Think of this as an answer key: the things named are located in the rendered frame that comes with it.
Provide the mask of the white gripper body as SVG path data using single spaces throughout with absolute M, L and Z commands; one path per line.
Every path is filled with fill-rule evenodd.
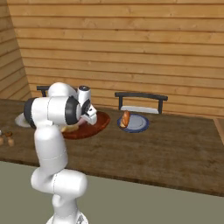
M 97 122 L 97 110 L 93 105 L 90 105 L 85 111 L 83 118 L 91 125 L 95 125 Z

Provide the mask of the red-brown round bowl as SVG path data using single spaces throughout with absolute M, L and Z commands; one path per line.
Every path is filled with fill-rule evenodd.
M 77 130 L 72 132 L 64 132 L 63 137 L 65 139 L 83 139 L 92 137 L 104 130 L 110 122 L 110 117 L 105 112 L 97 112 L 97 122 L 95 125 L 83 123 Z

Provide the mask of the tan bun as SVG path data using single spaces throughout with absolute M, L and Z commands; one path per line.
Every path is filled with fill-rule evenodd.
M 70 133 L 70 132 L 74 132 L 76 130 L 79 129 L 79 125 L 78 124 L 73 124 L 73 125 L 67 125 L 67 126 L 63 126 L 60 131 L 62 133 Z

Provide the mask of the orange-brown bun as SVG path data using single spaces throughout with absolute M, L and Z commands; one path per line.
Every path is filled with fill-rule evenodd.
M 128 110 L 125 110 L 123 112 L 121 121 L 120 121 L 120 126 L 122 128 L 127 128 L 130 122 L 130 112 Z

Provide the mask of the blue-rimmed grey plate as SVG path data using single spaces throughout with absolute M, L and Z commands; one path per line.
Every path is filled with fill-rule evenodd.
M 143 132 L 145 130 L 147 130 L 149 128 L 149 120 L 139 114 L 131 114 L 130 118 L 129 118 L 129 124 L 126 128 L 122 128 L 120 126 L 121 123 L 121 118 L 119 118 L 117 120 L 117 126 L 125 131 L 125 132 L 129 132 L 129 133 L 139 133 L 139 132 Z

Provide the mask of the white plate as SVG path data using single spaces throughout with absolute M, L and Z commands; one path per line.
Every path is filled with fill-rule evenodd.
M 24 114 L 20 114 L 15 118 L 16 125 L 23 128 L 30 128 L 31 125 L 26 121 Z

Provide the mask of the black chair with white seat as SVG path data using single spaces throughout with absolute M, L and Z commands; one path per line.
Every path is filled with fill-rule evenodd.
M 166 95 L 161 94 L 149 94 L 149 93 L 134 93 L 134 92 L 115 92 L 115 97 L 119 99 L 118 109 L 119 110 L 128 110 L 131 112 L 140 112 L 140 113 L 149 113 L 149 114 L 161 114 L 163 112 L 163 102 L 168 101 Z M 138 107 L 138 106 L 124 106 L 123 98 L 124 97 L 136 97 L 136 98 L 147 98 L 158 101 L 157 108 L 147 108 L 147 107 Z

